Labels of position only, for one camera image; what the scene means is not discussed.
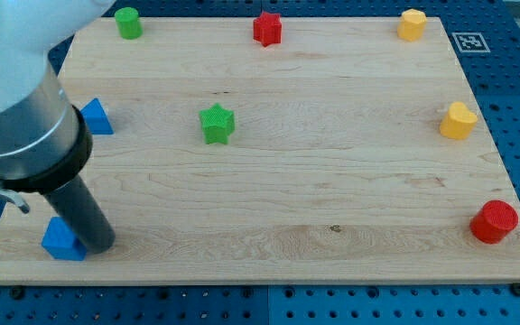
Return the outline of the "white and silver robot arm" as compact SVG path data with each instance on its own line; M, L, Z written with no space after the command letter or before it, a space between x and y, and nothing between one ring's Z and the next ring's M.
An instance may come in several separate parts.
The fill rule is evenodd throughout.
M0 0L0 200L21 212L41 194L90 253L115 232L79 173L93 139L48 54L104 14L113 0Z

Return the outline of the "black cylindrical pointer tool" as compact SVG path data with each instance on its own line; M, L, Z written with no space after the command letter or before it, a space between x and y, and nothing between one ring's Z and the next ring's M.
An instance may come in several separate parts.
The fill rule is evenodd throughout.
M67 153L42 172L18 180L5 180L1 184L8 190L40 193L84 247L91 253L99 254L114 244L116 234L79 177L91 155L93 139L79 110L70 107L69 111L76 117L77 133Z

